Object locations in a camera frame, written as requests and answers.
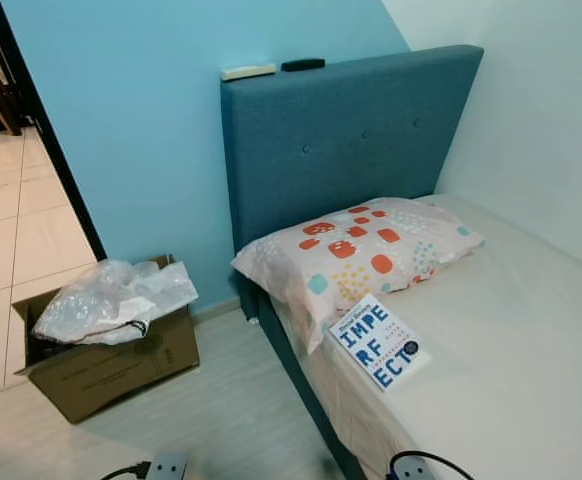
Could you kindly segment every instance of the pillow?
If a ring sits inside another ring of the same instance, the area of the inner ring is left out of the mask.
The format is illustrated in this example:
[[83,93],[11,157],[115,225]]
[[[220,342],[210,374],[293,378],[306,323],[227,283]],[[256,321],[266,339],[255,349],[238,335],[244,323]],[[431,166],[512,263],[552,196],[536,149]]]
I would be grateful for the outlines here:
[[254,240],[231,264],[289,305],[311,353],[367,293],[409,288],[483,241],[434,205],[378,198]]

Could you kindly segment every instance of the blue wall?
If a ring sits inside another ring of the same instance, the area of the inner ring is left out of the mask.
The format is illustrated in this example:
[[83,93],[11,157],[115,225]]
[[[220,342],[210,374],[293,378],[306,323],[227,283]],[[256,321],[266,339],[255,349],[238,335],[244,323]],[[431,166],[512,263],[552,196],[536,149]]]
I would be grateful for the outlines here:
[[112,258],[172,252],[233,295],[219,69],[408,50],[380,0],[2,0]]

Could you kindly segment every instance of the white bed sheet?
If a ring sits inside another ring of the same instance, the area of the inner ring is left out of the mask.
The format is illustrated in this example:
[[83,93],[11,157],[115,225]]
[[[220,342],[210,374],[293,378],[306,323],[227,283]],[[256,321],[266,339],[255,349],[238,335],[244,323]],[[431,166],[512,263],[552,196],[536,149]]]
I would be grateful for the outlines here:
[[286,305],[273,301],[338,437],[372,480],[406,448],[476,479],[582,479],[582,265],[471,203],[425,198],[487,246],[380,297],[432,357],[389,392],[330,335],[307,356]]

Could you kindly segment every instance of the floor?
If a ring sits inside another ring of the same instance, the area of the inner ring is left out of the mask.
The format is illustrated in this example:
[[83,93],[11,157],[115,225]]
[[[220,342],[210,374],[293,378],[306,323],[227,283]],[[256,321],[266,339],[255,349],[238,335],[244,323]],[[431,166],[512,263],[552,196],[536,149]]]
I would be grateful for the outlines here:
[[22,383],[23,329],[13,302],[48,291],[94,263],[33,128],[0,134],[0,390]]
[[0,393],[0,480],[84,480],[161,449],[187,480],[341,480],[262,329],[239,310],[195,327],[200,367],[72,426],[30,383]]

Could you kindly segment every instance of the white book cover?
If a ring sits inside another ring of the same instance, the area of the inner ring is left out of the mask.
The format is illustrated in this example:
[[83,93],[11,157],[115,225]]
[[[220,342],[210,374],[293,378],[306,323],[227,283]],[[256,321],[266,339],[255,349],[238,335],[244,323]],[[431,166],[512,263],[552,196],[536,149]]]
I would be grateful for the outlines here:
[[331,333],[384,392],[416,360],[420,340],[373,295],[366,295]]

